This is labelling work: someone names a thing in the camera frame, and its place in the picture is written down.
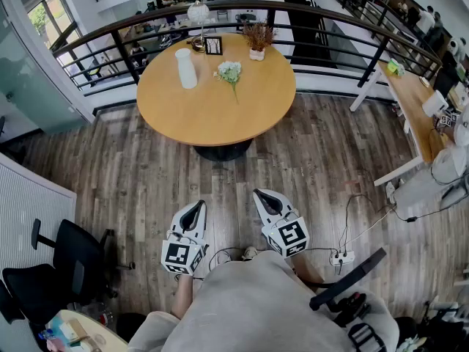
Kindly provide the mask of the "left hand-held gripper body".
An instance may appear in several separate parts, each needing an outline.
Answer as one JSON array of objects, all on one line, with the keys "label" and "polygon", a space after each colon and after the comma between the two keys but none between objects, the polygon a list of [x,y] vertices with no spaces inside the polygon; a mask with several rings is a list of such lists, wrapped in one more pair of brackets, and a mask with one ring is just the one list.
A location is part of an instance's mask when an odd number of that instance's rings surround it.
[{"label": "left hand-held gripper body", "polygon": [[202,238],[169,230],[162,244],[161,264],[168,272],[193,276],[208,246]]}]

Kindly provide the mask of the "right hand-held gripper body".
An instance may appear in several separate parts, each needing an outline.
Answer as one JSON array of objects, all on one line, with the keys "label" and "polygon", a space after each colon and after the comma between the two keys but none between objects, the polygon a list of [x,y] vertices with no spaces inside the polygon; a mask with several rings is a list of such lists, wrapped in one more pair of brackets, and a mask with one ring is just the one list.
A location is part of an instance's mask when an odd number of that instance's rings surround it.
[{"label": "right hand-held gripper body", "polygon": [[308,228],[297,210],[291,210],[278,221],[264,226],[262,234],[270,247],[283,258],[301,253],[310,245]]}]

